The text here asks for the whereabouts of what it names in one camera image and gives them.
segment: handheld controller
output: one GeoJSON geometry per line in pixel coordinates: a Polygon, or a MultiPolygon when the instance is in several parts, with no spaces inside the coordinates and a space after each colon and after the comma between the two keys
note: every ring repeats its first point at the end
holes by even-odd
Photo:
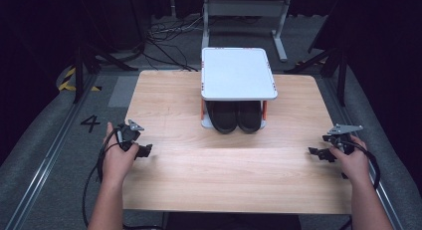
{"type": "MultiPolygon", "coordinates": [[[[131,119],[128,120],[128,123],[129,124],[121,123],[113,130],[118,146],[124,151],[128,151],[130,149],[133,143],[139,138],[140,130],[144,130],[143,127],[131,119]]],[[[140,145],[135,158],[148,157],[151,150],[152,144],[148,144],[147,146],[140,145]]],[[[97,171],[100,181],[103,181],[103,163],[105,157],[106,149],[103,148],[97,161],[97,171]]]]}
{"type": "MultiPolygon", "coordinates": [[[[330,142],[332,146],[340,149],[345,154],[351,154],[354,152],[354,146],[350,144],[353,143],[350,138],[350,133],[361,129],[363,129],[361,125],[354,126],[336,124],[332,129],[328,131],[327,134],[329,135],[323,135],[322,139],[326,142],[330,142]]],[[[309,151],[311,154],[317,155],[319,157],[319,160],[327,160],[328,162],[334,162],[336,160],[336,157],[332,155],[328,148],[317,149],[309,147],[309,151]]]]}

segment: yellow tape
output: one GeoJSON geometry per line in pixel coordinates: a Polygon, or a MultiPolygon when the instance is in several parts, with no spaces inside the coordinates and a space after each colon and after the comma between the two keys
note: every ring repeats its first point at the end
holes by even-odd
{"type": "MultiPolygon", "coordinates": [[[[67,73],[65,78],[63,79],[62,83],[59,85],[59,91],[67,90],[67,91],[76,91],[77,88],[74,86],[69,85],[69,81],[71,80],[72,75],[75,73],[76,68],[71,68],[67,73]]],[[[103,87],[92,87],[91,91],[99,92],[103,89],[103,87]]]]}

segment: black cable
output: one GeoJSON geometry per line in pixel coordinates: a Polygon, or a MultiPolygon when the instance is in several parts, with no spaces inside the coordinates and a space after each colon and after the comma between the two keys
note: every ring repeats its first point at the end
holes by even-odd
{"type": "Polygon", "coordinates": [[[182,20],[182,21],[180,21],[181,24],[177,27],[176,27],[176,24],[179,21],[176,21],[169,28],[166,28],[166,26],[163,25],[163,24],[156,24],[156,25],[162,25],[163,28],[160,29],[158,27],[156,30],[152,30],[154,27],[151,27],[151,32],[150,32],[149,35],[152,39],[154,39],[155,42],[170,41],[170,40],[176,38],[177,36],[179,36],[181,34],[188,33],[188,32],[191,32],[191,31],[197,29],[197,27],[201,23],[201,22],[199,22],[200,20],[202,20],[202,17],[191,20],[190,22],[187,22],[187,23],[185,22],[185,20],[182,20]],[[163,37],[163,38],[155,37],[154,34],[156,34],[156,33],[165,33],[165,37],[163,37]]]}
{"type": "Polygon", "coordinates": [[[349,141],[342,141],[343,144],[350,144],[353,145],[355,148],[361,150],[369,159],[369,161],[372,163],[372,166],[375,170],[375,178],[373,180],[373,188],[376,189],[379,186],[379,181],[381,179],[381,170],[379,169],[378,162],[376,161],[375,155],[373,155],[371,152],[366,150],[362,145],[355,143],[355,142],[349,142],[349,141]]]}
{"type": "Polygon", "coordinates": [[[87,209],[85,206],[86,203],[86,197],[87,197],[87,189],[88,189],[88,184],[90,183],[90,179],[93,176],[94,171],[96,171],[97,169],[97,165],[93,167],[93,169],[91,169],[91,172],[88,176],[87,181],[85,182],[85,187],[84,187],[84,195],[82,196],[82,215],[84,217],[84,223],[85,226],[88,227],[88,225],[90,224],[88,221],[88,217],[87,217],[87,209]]]}
{"type": "Polygon", "coordinates": [[[187,66],[186,56],[183,54],[183,52],[177,46],[175,46],[175,45],[168,45],[168,44],[159,44],[159,45],[177,49],[177,51],[179,51],[180,55],[183,57],[183,59],[185,61],[185,64],[184,65],[187,66]]]}
{"type": "Polygon", "coordinates": [[[155,69],[156,71],[158,71],[158,69],[149,62],[149,56],[147,56],[145,54],[143,56],[145,56],[145,60],[149,64],[149,66],[151,66],[153,69],[155,69]]]}
{"type": "Polygon", "coordinates": [[[152,40],[149,40],[149,43],[150,44],[152,44],[152,45],[154,45],[155,47],[157,47],[167,58],[169,58],[173,63],[168,63],[168,64],[173,64],[173,65],[177,65],[177,66],[179,66],[179,67],[181,67],[181,68],[183,68],[183,69],[186,69],[186,70],[188,70],[188,71],[192,71],[192,70],[194,70],[195,72],[198,72],[198,70],[197,69],[195,69],[195,68],[192,68],[192,67],[190,67],[189,65],[183,65],[183,64],[180,64],[180,63],[178,63],[177,61],[175,61],[170,55],[168,55],[161,47],[159,47],[159,45],[157,45],[155,42],[153,42],[152,40]]]}
{"type": "MultiPolygon", "coordinates": [[[[123,63],[125,63],[125,62],[128,62],[128,61],[132,61],[132,60],[134,60],[134,59],[136,59],[137,57],[139,57],[141,54],[143,53],[143,50],[137,50],[134,54],[131,54],[131,55],[129,55],[129,56],[127,56],[127,57],[124,57],[124,58],[116,58],[117,60],[119,60],[119,61],[121,61],[121,62],[123,62],[123,63]]],[[[97,60],[97,62],[99,62],[100,64],[105,64],[105,65],[111,65],[111,62],[109,62],[109,61],[107,61],[107,60],[103,60],[103,59],[97,59],[96,58],[96,60],[97,60]]]]}
{"type": "Polygon", "coordinates": [[[169,65],[175,65],[174,63],[169,63],[169,62],[165,62],[165,61],[162,61],[162,60],[158,60],[158,59],[152,58],[151,56],[148,56],[146,54],[143,54],[143,56],[145,56],[145,58],[151,59],[151,60],[153,60],[155,62],[159,62],[159,63],[163,63],[163,64],[169,64],[169,65]]]}

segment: white platform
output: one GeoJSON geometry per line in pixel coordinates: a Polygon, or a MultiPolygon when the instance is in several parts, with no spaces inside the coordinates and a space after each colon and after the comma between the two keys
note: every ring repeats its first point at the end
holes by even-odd
{"type": "MultiPolygon", "coordinates": [[[[202,88],[204,101],[269,101],[278,95],[265,50],[258,48],[204,48],[202,88]]],[[[213,127],[203,105],[202,125],[213,127]]],[[[263,119],[261,128],[266,122],[263,119]]]]}

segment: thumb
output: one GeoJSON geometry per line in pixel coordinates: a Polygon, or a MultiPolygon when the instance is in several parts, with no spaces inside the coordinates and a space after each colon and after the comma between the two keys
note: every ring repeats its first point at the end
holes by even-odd
{"type": "Polygon", "coordinates": [[[332,155],[334,155],[338,160],[342,161],[345,157],[345,154],[343,152],[341,152],[341,150],[339,150],[338,148],[331,146],[329,148],[329,151],[332,153],[332,155]]]}
{"type": "Polygon", "coordinates": [[[109,135],[112,132],[112,123],[108,122],[106,124],[106,135],[109,135]]]}

